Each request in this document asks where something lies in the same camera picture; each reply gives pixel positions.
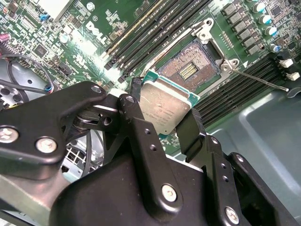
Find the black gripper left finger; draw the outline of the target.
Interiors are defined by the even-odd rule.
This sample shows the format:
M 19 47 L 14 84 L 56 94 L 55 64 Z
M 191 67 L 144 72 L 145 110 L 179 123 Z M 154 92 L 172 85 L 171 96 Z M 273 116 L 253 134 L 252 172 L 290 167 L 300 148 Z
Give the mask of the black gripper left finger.
M 69 187 L 56 205 L 67 214 L 94 214 L 104 206 L 104 196 L 113 192 L 121 206 L 124 191 L 108 185 L 111 168 L 121 155 L 132 156 L 142 201 L 149 214 L 178 214 L 183 197 L 151 122 L 144 119 L 138 101 L 128 94 L 108 97 L 104 89 L 85 81 L 11 108 L 0 114 L 1 129 L 14 129 L 17 138 L 0 144 L 0 171 L 4 175 L 31 180 L 54 176 L 66 156 L 67 140 L 74 120 L 95 107 L 102 116 L 85 129 L 109 135 L 102 172 Z

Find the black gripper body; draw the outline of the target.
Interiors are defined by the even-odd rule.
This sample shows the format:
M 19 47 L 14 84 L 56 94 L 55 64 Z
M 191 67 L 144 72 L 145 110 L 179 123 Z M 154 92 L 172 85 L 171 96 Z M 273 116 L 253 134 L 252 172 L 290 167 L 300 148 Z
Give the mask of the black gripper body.
M 220 215 L 205 190 L 204 173 L 168 157 L 183 195 L 183 208 L 171 226 L 218 226 Z M 119 157 L 67 186 L 50 213 L 53 226 L 158 226 L 143 205 L 133 159 Z

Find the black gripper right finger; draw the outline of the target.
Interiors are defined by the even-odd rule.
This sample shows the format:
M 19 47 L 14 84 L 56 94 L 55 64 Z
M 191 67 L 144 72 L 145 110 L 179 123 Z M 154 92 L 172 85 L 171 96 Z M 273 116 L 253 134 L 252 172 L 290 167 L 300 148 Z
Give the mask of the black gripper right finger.
M 176 127 L 185 161 L 201 168 L 206 218 L 213 226 L 296 226 L 298 222 L 242 155 L 226 155 L 191 109 Z

